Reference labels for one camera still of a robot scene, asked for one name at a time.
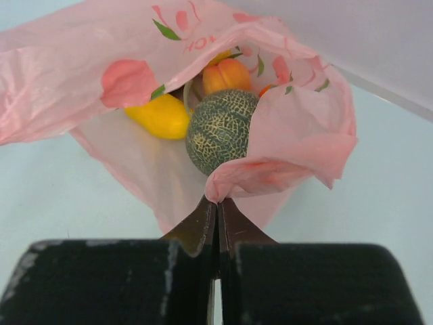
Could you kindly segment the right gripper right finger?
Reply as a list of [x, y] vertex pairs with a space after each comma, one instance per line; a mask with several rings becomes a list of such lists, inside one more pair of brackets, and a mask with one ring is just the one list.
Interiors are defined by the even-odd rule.
[[387, 248], [278, 243], [231, 199], [217, 213], [224, 324], [423, 322]]

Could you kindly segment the pink plastic bag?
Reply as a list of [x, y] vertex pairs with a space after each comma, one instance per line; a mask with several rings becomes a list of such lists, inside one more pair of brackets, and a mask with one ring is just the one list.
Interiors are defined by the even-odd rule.
[[[157, 139], [124, 109], [183, 86], [236, 50], [260, 99], [246, 158], [210, 177], [182, 141]], [[275, 16], [219, 1], [83, 1], [1, 33], [1, 143], [70, 133], [154, 212], [163, 232], [201, 197], [235, 200], [262, 227], [296, 187], [340, 179], [357, 144], [345, 78]]]

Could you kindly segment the green netted fake melon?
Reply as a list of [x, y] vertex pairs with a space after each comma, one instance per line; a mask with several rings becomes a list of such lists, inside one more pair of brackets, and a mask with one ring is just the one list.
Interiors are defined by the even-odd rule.
[[246, 157], [251, 118], [259, 97], [239, 89], [207, 95], [196, 107], [185, 139], [187, 154], [209, 176], [220, 165]]

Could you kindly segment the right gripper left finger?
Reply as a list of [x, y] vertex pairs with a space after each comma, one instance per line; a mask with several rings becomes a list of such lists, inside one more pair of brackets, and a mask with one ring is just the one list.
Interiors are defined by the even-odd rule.
[[1, 298], [2, 324], [207, 324], [216, 207], [157, 240], [44, 240]]

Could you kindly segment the yellow fake mango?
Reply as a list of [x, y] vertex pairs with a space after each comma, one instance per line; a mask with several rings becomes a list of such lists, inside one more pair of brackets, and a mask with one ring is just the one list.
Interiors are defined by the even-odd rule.
[[164, 94], [142, 106], [124, 109], [125, 114], [153, 136], [161, 139], [184, 139], [190, 115], [184, 103], [171, 94]]

